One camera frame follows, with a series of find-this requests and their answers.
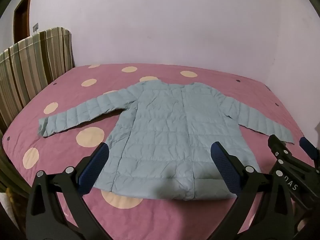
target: blue textured pad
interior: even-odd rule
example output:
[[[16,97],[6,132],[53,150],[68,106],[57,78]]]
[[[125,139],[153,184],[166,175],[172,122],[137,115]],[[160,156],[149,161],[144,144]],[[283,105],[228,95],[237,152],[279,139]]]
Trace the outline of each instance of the blue textured pad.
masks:
[[[109,147],[104,144],[92,157],[78,179],[78,193],[88,194],[109,158]]]
[[[241,177],[217,142],[211,145],[211,158],[231,193],[241,193]]]
[[[318,159],[319,153],[317,148],[314,147],[305,137],[301,137],[299,145],[309,155],[311,160],[315,161]]]

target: jacket's left sleeve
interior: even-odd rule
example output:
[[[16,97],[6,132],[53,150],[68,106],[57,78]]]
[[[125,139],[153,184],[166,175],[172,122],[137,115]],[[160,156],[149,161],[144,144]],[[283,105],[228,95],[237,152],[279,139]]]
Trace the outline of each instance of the jacket's left sleeve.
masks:
[[[218,91],[214,97],[217,99],[221,111],[237,121],[239,125],[266,135],[275,134],[281,141],[294,143],[292,134],[287,128],[265,117],[257,109],[232,97],[226,97]]]
[[[142,94],[142,83],[97,98],[92,98],[69,110],[39,120],[38,133],[43,137],[65,131],[83,122],[116,109],[128,109]]]

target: polka dot bed sheet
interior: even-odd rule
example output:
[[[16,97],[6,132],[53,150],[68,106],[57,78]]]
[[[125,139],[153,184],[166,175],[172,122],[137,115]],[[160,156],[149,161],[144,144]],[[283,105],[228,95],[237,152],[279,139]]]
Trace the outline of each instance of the polka dot bed sheet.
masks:
[[[14,119],[3,137],[4,150],[20,174],[31,185],[37,171],[47,174],[76,166],[105,141],[114,128],[119,112],[112,112],[68,131],[42,138],[38,120],[47,115],[137,82],[160,79],[166,83],[201,82],[212,86],[284,125],[296,144],[287,144],[293,155],[309,164],[311,160],[297,142],[303,136],[279,99],[263,83],[213,70],[152,64],[109,64],[76,67],[41,91]],[[241,127],[247,144],[262,172],[268,172],[275,158],[268,148],[268,136]],[[66,218],[74,222],[62,195]],[[99,223],[115,240],[206,239],[221,222],[234,199],[219,201],[150,200],[118,196],[93,188],[84,200]],[[241,230],[248,228],[257,208],[257,196]]]

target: light blue puffer jacket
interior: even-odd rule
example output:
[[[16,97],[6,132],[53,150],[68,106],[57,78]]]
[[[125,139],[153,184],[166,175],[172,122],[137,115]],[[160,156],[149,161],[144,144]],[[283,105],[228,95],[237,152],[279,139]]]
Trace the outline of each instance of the light blue puffer jacket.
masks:
[[[259,166],[239,125],[293,142],[290,131],[258,110],[201,83],[140,82],[39,120],[50,136],[124,109],[108,136],[110,157],[95,187],[152,199],[222,199],[231,194],[210,157],[219,141],[244,166]]]

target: doorway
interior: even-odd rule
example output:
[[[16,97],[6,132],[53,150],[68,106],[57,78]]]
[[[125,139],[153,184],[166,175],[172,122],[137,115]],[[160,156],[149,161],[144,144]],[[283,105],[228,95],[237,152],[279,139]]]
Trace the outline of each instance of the doorway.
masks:
[[[21,0],[14,10],[13,16],[13,41],[17,43],[30,36],[29,30],[30,0]]]

